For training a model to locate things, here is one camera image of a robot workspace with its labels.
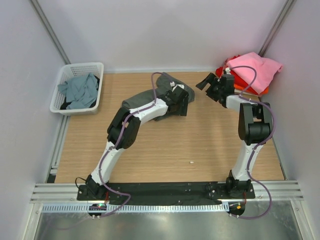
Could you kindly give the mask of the dark grey t-shirt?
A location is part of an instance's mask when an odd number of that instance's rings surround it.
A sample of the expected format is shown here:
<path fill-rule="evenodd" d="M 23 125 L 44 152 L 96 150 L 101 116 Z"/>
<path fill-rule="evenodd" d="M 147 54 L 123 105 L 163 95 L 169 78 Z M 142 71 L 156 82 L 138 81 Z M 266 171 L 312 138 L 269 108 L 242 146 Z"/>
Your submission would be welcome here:
<path fill-rule="evenodd" d="M 191 87 L 166 72 L 163 72 L 156 80 L 156 95 L 160 96 L 172 90 L 171 83 L 174 83 L 174 86 L 183 85 L 183 89 L 188 92 L 188 103 L 195 100 L 195 92 Z M 154 101 L 154 92 L 153 89 L 149 89 L 123 100 L 121 106 L 126 109 L 135 109 L 152 101 Z"/>

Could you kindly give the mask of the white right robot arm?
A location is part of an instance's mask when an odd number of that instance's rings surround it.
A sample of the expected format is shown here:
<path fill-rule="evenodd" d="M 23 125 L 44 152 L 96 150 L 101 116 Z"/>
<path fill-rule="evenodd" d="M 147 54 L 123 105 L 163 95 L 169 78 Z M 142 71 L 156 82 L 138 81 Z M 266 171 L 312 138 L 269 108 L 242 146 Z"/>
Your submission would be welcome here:
<path fill-rule="evenodd" d="M 241 149 L 234 167 L 224 183 L 211 182 L 207 185 L 213 200 L 255 197 L 252 185 L 252 169 L 258 153 L 273 133 L 273 117 L 270 105 L 235 94 L 234 76 L 221 77 L 210 73 L 196 87 L 224 108 L 238 112 L 238 136 Z"/>

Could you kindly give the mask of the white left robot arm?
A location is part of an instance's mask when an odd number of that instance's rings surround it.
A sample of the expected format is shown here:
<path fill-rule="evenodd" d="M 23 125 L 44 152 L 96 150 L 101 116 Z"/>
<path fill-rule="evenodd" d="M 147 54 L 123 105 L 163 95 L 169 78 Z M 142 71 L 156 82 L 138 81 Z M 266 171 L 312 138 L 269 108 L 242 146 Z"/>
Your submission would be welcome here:
<path fill-rule="evenodd" d="M 101 200 L 113 168 L 122 153 L 135 142 L 140 127 L 159 117 L 187 115 L 191 95 L 182 85 L 169 90 L 146 90 L 123 101 L 107 129 L 107 143 L 96 168 L 81 186 L 90 199 Z"/>

